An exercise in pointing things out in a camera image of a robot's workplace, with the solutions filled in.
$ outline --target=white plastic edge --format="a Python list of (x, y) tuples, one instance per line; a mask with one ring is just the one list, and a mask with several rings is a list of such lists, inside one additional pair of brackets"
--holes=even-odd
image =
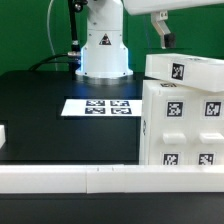
[(1, 194), (224, 192), (224, 166), (0, 166)]
[(5, 127), (0, 125), (0, 150), (5, 143)]

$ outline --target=green background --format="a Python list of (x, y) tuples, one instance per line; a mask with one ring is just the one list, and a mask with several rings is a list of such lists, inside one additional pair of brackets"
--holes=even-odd
[[(51, 55), (47, 38), (47, 10), (50, 0), (0, 0), (0, 75), (26, 70)], [(86, 41), (86, 11), (78, 15), (80, 43)], [(167, 24), (176, 34), (177, 48), (162, 50), (150, 16), (124, 13), (124, 43), (129, 48), (130, 68), (144, 72), (146, 54), (183, 53), (224, 58), (224, 4), (169, 12)], [(51, 14), (51, 35), (56, 53), (70, 50), (67, 0), (55, 0)], [(67, 70), (60, 65), (60, 70)], [(54, 70), (53, 65), (41, 70)]]

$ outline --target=white block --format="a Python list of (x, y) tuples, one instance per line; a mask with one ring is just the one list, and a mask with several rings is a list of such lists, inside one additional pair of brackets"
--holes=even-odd
[(145, 75), (202, 90), (224, 91), (224, 61), (182, 54), (147, 55)]
[(203, 144), (224, 144), (224, 137), (220, 133), (200, 133)]
[(224, 92), (143, 84), (141, 165), (224, 165)]
[(85, 166), (0, 166), (0, 193), (86, 193)]
[(187, 139), (183, 133), (164, 133), (163, 141), (165, 144), (186, 144)]
[(224, 166), (128, 166), (125, 192), (223, 192)]
[(5, 127), (0, 125), (0, 149), (5, 143)]
[(124, 192), (124, 166), (98, 166), (87, 170), (87, 193)]

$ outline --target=black table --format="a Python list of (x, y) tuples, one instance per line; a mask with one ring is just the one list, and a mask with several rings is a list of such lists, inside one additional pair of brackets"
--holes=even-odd
[(67, 72), (0, 77), (1, 164), (137, 164), (139, 117), (61, 117), (66, 99), (141, 99), (142, 75), (116, 86), (72, 80)]
[[(99, 87), (66, 72), (6, 73), (0, 77), (0, 123), (7, 131), (0, 163), (137, 164), (140, 118), (64, 119), (60, 113), (66, 99), (141, 99), (141, 93), (141, 75)], [(223, 193), (0, 195), (1, 224), (219, 224), (223, 211)]]

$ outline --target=white box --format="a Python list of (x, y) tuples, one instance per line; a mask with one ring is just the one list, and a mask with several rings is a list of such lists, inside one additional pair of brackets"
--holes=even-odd
[(5, 127), (0, 125), (0, 149), (5, 143)]
[(140, 164), (224, 165), (224, 92), (144, 81)]
[(224, 61), (181, 54), (147, 55), (145, 75), (202, 90), (224, 91)]

